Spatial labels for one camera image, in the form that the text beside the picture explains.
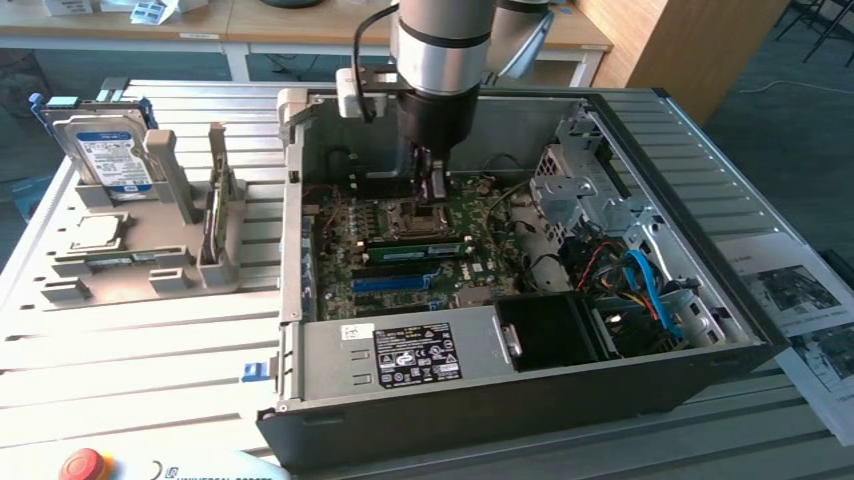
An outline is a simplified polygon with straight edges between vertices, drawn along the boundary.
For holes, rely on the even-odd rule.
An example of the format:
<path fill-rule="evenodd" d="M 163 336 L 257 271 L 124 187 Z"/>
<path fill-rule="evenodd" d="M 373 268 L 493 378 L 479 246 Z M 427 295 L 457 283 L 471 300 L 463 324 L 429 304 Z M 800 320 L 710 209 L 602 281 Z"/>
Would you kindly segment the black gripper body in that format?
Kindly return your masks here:
<path fill-rule="evenodd" d="M 407 140 L 429 152 L 449 152 L 471 132 L 477 90 L 452 96 L 417 90 L 397 95 L 397 127 Z"/>

